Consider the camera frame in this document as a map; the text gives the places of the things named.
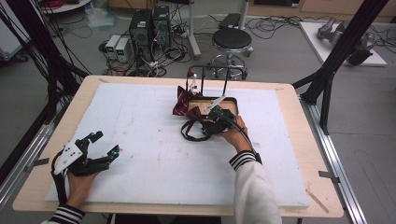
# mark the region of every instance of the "floor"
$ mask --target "floor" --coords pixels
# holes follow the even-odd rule
[[[81,62],[92,74],[106,69],[106,60],[98,46],[112,34],[122,34],[129,26],[130,15],[115,19],[115,26],[91,28],[83,10],[75,10],[59,16],[61,27],[69,32],[64,39]],[[202,33],[210,33],[218,26],[210,17],[196,19]],[[395,25],[378,24],[378,30],[391,28],[390,36],[396,36]],[[244,58],[248,67],[247,81],[293,83],[316,72],[321,65],[303,32],[296,27],[285,26],[270,39],[253,37],[254,52]],[[166,67],[163,78],[185,77],[189,66],[207,63],[218,52],[210,47],[210,36],[196,36],[202,57],[188,63],[174,63]],[[60,48],[59,39],[54,42]],[[388,63],[385,67],[342,66],[333,81],[329,116],[329,132],[346,174],[361,205],[368,223],[396,223],[396,57],[385,48],[375,47],[376,52]],[[301,87],[297,93],[303,93]],[[3,163],[18,144],[47,102],[47,84],[35,65],[12,60],[0,67],[0,145]],[[0,211],[1,223],[40,223],[51,213],[16,212],[12,209],[15,194]],[[295,218],[284,218],[284,223],[295,223]],[[82,223],[106,223],[99,214],[88,214]],[[351,223],[341,218],[305,218],[303,223]]]

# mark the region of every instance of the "table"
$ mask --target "table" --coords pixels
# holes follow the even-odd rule
[[[89,106],[100,83],[133,83],[149,85],[183,86],[184,79],[146,77],[102,77],[89,76],[82,83],[74,100],[68,107],[49,143],[41,154],[41,159],[53,158],[69,141]],[[206,80],[207,87],[222,87],[223,82]],[[289,84],[229,82],[229,87],[244,89],[275,90],[284,120],[287,124],[290,141],[299,163],[310,207],[302,209],[281,209],[283,217],[340,217],[343,209],[338,196],[328,178],[319,177],[318,171],[327,171],[321,158],[314,135],[305,118],[294,88]],[[46,202],[50,187],[50,165],[40,165],[33,169],[18,194],[13,207],[18,211],[54,211],[58,203]],[[86,212],[94,213],[134,213],[162,215],[205,215],[231,216],[231,206],[130,204],[130,203],[86,203]]]

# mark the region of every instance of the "black and white striped cuff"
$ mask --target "black and white striped cuff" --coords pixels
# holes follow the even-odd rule
[[[233,167],[233,169],[235,171],[238,170],[238,168],[250,161],[255,161],[256,158],[254,157],[254,154],[252,151],[249,150],[244,150],[244,151],[240,151],[238,152],[238,154],[236,154],[231,160],[230,160],[230,164]]]
[[[78,224],[84,218],[85,213],[67,204],[60,204],[55,214],[49,221],[60,224]]]

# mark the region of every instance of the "chair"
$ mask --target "chair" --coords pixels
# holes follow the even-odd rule
[[[241,76],[242,80],[245,80],[248,76],[248,69],[245,66],[245,62],[235,53],[245,52],[249,56],[248,51],[251,45],[251,37],[248,33],[243,30],[234,28],[223,28],[216,31],[212,37],[212,44],[216,49],[223,51],[224,53],[216,56],[209,65],[214,66],[216,63],[225,64],[226,67],[233,68],[238,67],[241,69],[230,69],[228,78],[234,78]],[[225,62],[220,62],[219,58],[225,57]],[[212,77],[218,78],[219,75],[227,76],[227,69],[218,69],[214,71]]]

